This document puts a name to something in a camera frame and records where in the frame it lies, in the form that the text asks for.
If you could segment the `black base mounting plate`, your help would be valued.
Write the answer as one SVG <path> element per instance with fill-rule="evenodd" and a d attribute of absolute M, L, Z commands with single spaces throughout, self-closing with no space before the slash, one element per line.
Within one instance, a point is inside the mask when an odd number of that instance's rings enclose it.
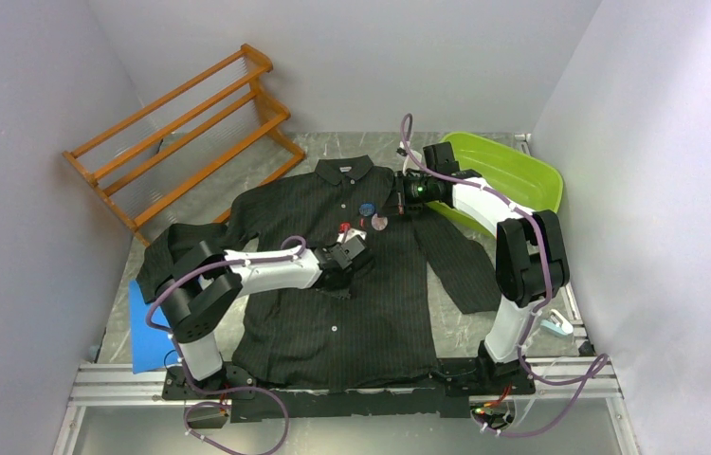
<path fill-rule="evenodd" d="M 188 385 L 183 370 L 172 366 L 166 370 L 161 397 L 167 402 L 221 401 L 228 406 L 233 423 L 254 423 L 265 419 L 281 419 L 278 403 L 269 396 L 252 391 L 257 382 L 245 370 L 228 363 L 218 379 L 200 384 L 206 391 L 242 387 L 242 391 L 224 392 L 215 396 L 202 395 Z M 460 418 L 474 407 L 507 398 L 532 395 L 534 381 L 518 364 L 494 367 L 481 357 L 445 357 L 436 369 L 421 378 L 388 388 L 354 389 L 344 392 L 303 391 L 300 389 L 272 391 L 291 418 L 322 418 L 349 416 L 393 416 L 436 414 L 442 418 Z"/>

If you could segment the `black pinstriped shirt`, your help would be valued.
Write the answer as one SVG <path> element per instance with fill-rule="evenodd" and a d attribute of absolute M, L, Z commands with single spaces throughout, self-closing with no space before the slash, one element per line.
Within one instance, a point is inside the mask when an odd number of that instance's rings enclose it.
<path fill-rule="evenodd" d="M 248 299 L 244 333 L 232 360 L 276 386 L 343 391 L 431 373 L 438 364 L 428 307 L 434 273 L 464 314 L 496 310 L 501 292 L 484 248 L 446 217 L 422 209 L 376 229 L 360 215 L 381 206 L 394 173 L 366 155 L 322 159 L 310 173 L 238 195 L 223 224 L 174 224 L 144 252 L 137 283 L 146 301 L 172 266 L 203 240 L 240 250 L 256 240 L 275 250 L 289 236 L 328 246 L 343 224 L 366 230 L 373 261 L 348 292 L 285 289 Z"/>

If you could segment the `light blue white clip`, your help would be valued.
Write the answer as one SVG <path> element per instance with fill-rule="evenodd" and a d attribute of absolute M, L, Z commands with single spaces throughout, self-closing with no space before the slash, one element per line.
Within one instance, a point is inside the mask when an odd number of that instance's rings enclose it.
<path fill-rule="evenodd" d="M 551 309 L 539 325 L 542 330 L 555 337 L 574 336 L 574 325 L 556 309 Z"/>

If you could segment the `orange wooden shoe rack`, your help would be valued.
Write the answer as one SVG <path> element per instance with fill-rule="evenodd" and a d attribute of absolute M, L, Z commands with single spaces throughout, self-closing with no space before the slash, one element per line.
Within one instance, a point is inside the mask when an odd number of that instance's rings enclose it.
<path fill-rule="evenodd" d="M 305 158 L 256 47 L 231 55 L 89 139 L 64 160 L 144 245 L 173 223 L 223 222 L 241 192 Z"/>

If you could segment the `lime green plastic basin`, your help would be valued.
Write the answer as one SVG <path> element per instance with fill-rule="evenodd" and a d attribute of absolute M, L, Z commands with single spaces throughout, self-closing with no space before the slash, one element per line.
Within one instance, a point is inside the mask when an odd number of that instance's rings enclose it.
<path fill-rule="evenodd" d="M 461 169 L 478 172 L 517 204 L 534 210 L 559 210 L 564 183 L 551 165 L 496 139 L 469 132 L 451 132 L 441 140 L 451 144 Z"/>

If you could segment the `aluminium frame rail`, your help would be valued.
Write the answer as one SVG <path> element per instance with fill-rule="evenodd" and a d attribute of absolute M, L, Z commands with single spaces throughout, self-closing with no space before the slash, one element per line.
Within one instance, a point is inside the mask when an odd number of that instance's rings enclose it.
<path fill-rule="evenodd" d="M 175 385 L 180 373 L 169 373 L 163 368 L 145 373 L 133 373 L 130 364 L 82 364 L 70 393 L 69 401 L 75 406 L 166 406 L 193 404 L 203 399 L 187 386 Z M 358 397 L 372 398 L 381 393 L 410 395 L 414 392 L 433 392 L 444 395 L 447 386 L 432 379 L 416 388 L 384 387 L 371 389 L 350 389 L 342 393 L 331 394 L 327 390 L 277 390 L 284 395 L 283 402 L 290 399 L 317 399 Z M 584 385 L 578 383 L 553 386 L 541 382 L 534 383 L 534 391 L 525 393 L 522 386 L 513 388 L 505 399 L 509 400 L 568 400 L 575 396 L 579 399 L 618 399 L 624 398 L 617 375 L 611 364 L 601 373 L 587 380 Z"/>

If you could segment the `blue flat mat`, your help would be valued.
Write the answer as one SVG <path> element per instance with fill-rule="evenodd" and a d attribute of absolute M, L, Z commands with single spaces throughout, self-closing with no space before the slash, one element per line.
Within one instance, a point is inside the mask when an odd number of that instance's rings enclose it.
<path fill-rule="evenodd" d="M 168 335 L 146 323 L 149 309 L 135 280 L 128 284 L 129 321 L 132 351 L 132 372 L 146 373 L 160 369 L 168 359 L 174 359 L 173 345 Z"/>

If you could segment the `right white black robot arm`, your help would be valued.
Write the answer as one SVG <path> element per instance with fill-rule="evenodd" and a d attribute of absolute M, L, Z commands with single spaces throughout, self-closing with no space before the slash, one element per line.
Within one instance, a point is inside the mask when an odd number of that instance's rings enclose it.
<path fill-rule="evenodd" d="M 508 363 L 524 354 L 541 306 L 570 279 L 558 217 L 549 209 L 519 205 L 479 173 L 461 169 L 447 142 L 428 146 L 421 154 L 400 143 L 397 152 L 404 158 L 403 168 L 394 177 L 383 215 L 412 215 L 427 203 L 442 203 L 469 216 L 496 239 L 501 303 L 483 341 L 489 358 L 474 372 L 480 389 L 499 392 L 511 381 Z"/>

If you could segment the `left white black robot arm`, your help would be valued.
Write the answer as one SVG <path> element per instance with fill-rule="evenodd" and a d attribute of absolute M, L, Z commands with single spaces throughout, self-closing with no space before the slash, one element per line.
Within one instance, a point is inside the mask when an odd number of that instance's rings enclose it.
<path fill-rule="evenodd" d="M 298 235 L 278 250 L 244 252 L 202 241 L 156 290 L 146 323 L 170 336 L 188 370 L 188 386 L 212 398 L 225 385 L 225 361 L 214 331 L 235 300 L 284 289 L 336 293 L 373 261 L 365 236 L 341 234 L 327 246 Z"/>

